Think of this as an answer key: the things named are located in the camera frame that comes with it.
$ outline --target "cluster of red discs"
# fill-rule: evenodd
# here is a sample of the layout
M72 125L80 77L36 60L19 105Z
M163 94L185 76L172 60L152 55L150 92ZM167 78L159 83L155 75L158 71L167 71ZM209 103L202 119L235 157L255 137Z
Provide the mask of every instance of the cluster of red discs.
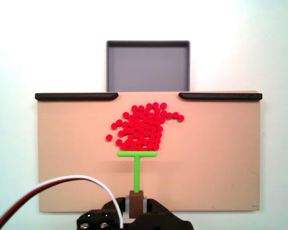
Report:
M128 121L117 120L111 125L112 129L122 127L118 132L120 138L127 137L125 140L117 139L116 145L125 151L155 151L160 148L163 124L167 119L184 120L184 116L177 112L169 113L165 109L166 103L155 102L143 105L132 106L132 113L125 112L123 117ZM112 135L106 136L107 141L112 140Z

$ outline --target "wire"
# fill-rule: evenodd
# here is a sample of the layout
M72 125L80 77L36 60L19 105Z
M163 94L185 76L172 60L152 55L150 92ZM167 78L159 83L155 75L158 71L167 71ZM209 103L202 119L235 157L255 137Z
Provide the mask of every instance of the wire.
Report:
M17 212L18 209L20 209L28 200L30 200L32 197L34 197L36 194L50 188L53 187L57 184L61 184L63 182L68 182L68 181L75 181L75 180L87 180L87 181L91 181L94 182L96 184L98 184L99 186L103 187L110 195L110 197L112 198L112 201L114 203L114 206L116 208L117 214L119 216L120 219L120 228L123 228L123 217L122 217L122 213L120 211L120 206L117 203L114 195L112 194L112 192L110 191L110 189L108 187L106 187L102 182L100 182L99 180L90 177L90 176L84 176L84 175L70 175L70 176L62 176L62 177L58 177L58 178L54 178L48 181L45 181L43 183L40 183L39 185L35 186L34 188L32 188L28 193L26 193L22 198L20 198L14 205L12 205L6 212L4 215L2 215L2 217L0 218L0 229L5 225L5 223Z

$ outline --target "gray tray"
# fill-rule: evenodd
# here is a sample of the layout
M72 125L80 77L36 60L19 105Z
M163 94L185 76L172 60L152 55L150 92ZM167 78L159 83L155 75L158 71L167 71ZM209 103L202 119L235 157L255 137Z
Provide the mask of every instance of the gray tray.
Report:
M108 92L189 90L189 41L107 41Z

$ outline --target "screw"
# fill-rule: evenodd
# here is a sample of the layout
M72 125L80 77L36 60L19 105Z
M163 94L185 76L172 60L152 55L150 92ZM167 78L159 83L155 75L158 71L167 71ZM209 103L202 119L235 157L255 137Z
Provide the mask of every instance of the screw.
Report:
M88 223L83 223L82 225L80 225L81 229L87 229L89 227Z

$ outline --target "green plastic pusher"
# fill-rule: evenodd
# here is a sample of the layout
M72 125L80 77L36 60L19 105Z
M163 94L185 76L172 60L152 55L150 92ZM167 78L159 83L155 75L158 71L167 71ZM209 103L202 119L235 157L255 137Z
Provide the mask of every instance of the green plastic pusher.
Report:
M133 192L140 192L140 158L141 157L156 157L156 151L119 151L118 157L134 157L134 182Z

